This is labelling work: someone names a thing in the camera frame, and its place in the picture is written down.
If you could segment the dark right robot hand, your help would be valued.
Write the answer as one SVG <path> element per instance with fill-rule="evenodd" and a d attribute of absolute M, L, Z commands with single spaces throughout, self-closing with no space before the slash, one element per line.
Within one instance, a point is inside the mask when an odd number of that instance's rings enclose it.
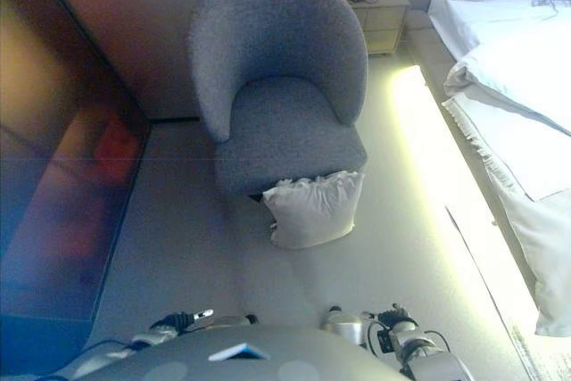
<path fill-rule="evenodd" d="M 397 303 L 394 303 L 390 310 L 380 312 L 377 315 L 377 321 L 389 332 L 394 333 L 413 331 L 418 328 L 417 321 L 411 318 L 408 311 Z"/>

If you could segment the dark left robot hand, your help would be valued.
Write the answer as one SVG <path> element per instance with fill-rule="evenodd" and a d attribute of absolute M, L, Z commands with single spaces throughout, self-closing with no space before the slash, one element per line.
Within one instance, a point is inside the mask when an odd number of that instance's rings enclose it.
<path fill-rule="evenodd" d="M 198 312 L 178 312 L 177 316 L 177 323 L 181 329 L 186 329 L 191 325 L 198 323 L 203 319 L 207 319 L 211 317 L 214 313 L 213 309 L 202 310 Z"/>

